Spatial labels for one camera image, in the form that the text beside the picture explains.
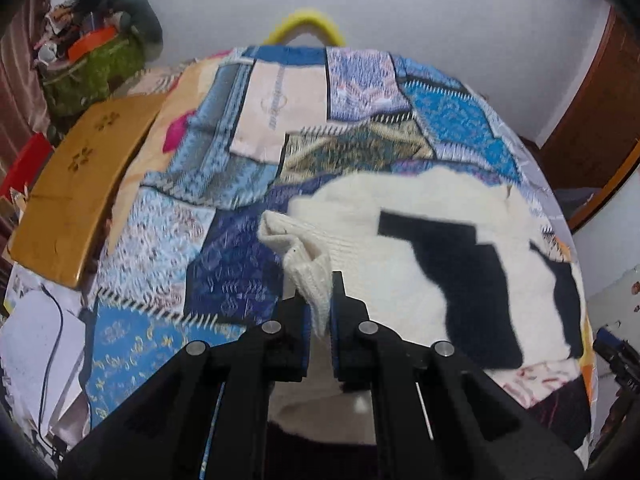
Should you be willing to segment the grey plush toy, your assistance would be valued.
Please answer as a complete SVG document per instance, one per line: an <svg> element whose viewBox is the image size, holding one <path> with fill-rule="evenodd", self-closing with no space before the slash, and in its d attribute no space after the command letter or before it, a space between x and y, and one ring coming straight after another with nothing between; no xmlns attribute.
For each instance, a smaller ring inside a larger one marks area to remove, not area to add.
<svg viewBox="0 0 640 480"><path fill-rule="evenodd" d="M139 40L148 62L160 57L164 47L163 29L149 0L101 0L100 7L105 13L119 15L119 30Z"/></svg>

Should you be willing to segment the brown wooden door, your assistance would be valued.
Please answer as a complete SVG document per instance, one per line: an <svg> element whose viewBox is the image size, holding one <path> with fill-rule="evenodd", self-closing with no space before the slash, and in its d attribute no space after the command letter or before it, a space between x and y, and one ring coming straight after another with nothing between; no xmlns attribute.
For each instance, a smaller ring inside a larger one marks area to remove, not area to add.
<svg viewBox="0 0 640 480"><path fill-rule="evenodd" d="M602 188L639 142L639 35L615 11L539 165L552 188Z"/></svg>

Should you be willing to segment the green patterned storage bag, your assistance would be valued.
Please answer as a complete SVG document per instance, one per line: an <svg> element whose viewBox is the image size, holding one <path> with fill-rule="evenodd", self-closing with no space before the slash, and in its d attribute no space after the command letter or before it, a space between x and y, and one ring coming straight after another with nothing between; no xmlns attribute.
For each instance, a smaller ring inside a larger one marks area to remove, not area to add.
<svg viewBox="0 0 640 480"><path fill-rule="evenodd" d="M133 36L118 36L77 62L41 75L41 87L54 118L82 113L104 101L144 66L142 45Z"/></svg>

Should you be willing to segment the striped pink curtain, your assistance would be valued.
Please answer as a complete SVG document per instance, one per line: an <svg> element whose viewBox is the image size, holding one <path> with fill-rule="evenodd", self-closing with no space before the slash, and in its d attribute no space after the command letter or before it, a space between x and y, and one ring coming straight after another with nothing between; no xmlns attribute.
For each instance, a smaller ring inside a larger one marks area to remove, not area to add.
<svg viewBox="0 0 640 480"><path fill-rule="evenodd" d="M36 132L49 128L46 98L34 62L51 0L1 0L1 169L14 163Z"/></svg>

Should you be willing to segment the red box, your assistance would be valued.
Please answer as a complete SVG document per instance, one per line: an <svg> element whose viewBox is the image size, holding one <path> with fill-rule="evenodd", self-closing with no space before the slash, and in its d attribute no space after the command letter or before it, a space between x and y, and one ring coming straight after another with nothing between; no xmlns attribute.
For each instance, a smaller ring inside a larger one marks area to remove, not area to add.
<svg viewBox="0 0 640 480"><path fill-rule="evenodd" d="M22 192L40 175L54 148L42 132L35 133L17 155L1 183L1 196L12 200L11 191Z"/></svg>

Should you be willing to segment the cream and navy knit sweater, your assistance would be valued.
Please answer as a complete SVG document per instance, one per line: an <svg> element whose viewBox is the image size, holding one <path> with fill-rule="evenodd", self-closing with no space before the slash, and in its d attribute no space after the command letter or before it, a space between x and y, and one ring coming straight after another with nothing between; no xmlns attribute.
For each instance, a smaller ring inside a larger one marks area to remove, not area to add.
<svg viewBox="0 0 640 480"><path fill-rule="evenodd" d="M374 440L369 393L333 375L334 272L376 322L415 344L451 342L526 408L582 378L582 277L513 185L442 167L358 172L265 211L257 235L311 310L308 374L270 399L270 420L290 434Z"/></svg>

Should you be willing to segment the blue patchwork bedspread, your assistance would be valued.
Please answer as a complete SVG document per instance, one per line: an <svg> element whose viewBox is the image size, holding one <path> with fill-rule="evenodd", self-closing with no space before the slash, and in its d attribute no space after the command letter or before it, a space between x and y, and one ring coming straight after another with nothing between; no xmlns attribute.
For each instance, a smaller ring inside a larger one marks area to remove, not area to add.
<svg viewBox="0 0 640 480"><path fill-rule="evenodd" d="M496 112L399 54L250 47L224 58L164 170L141 182L94 285L89 419L103 422L173 354L270 320L285 291L262 214L358 172L432 168L515 186L552 224Z"/></svg>

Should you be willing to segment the wooden lap desk board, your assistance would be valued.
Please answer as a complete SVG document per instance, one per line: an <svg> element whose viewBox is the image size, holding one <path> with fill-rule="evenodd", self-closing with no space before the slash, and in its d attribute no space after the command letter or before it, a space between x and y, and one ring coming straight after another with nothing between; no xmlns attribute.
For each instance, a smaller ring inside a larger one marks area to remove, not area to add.
<svg viewBox="0 0 640 480"><path fill-rule="evenodd" d="M167 96L96 103L43 167L9 249L21 266L68 288L84 274L107 206Z"/></svg>

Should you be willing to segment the yellow curved bed headboard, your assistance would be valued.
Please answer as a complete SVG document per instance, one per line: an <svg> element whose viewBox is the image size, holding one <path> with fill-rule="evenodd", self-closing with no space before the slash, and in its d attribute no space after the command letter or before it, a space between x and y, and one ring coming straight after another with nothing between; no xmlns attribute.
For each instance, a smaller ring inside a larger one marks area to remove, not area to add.
<svg viewBox="0 0 640 480"><path fill-rule="evenodd" d="M328 47L346 46L345 37L332 18L311 8L298 9L288 14L269 33L262 44L265 46L287 44L300 34L314 35Z"/></svg>

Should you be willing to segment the orange box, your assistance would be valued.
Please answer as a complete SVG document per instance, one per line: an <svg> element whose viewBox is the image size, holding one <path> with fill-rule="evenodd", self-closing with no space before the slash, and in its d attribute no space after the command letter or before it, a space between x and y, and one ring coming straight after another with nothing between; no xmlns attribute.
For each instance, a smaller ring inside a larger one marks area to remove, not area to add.
<svg viewBox="0 0 640 480"><path fill-rule="evenodd" d="M82 36L70 46L67 51L68 60L71 63L75 63L84 55L93 50L96 50L99 47L102 47L104 44L107 44L116 36L117 29L115 26L108 26L97 29L94 32L89 32L87 35Z"/></svg>

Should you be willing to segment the orange yellow blanket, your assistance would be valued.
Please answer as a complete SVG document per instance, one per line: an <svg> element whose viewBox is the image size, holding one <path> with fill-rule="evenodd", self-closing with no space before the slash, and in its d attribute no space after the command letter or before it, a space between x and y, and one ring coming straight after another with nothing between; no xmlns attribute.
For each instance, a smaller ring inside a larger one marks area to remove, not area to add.
<svg viewBox="0 0 640 480"><path fill-rule="evenodd" d="M570 347L570 358L578 363L589 404L594 408L598 397L597 364L582 271L574 249L556 234L544 234L544 242L555 277L553 299L563 336Z"/></svg>

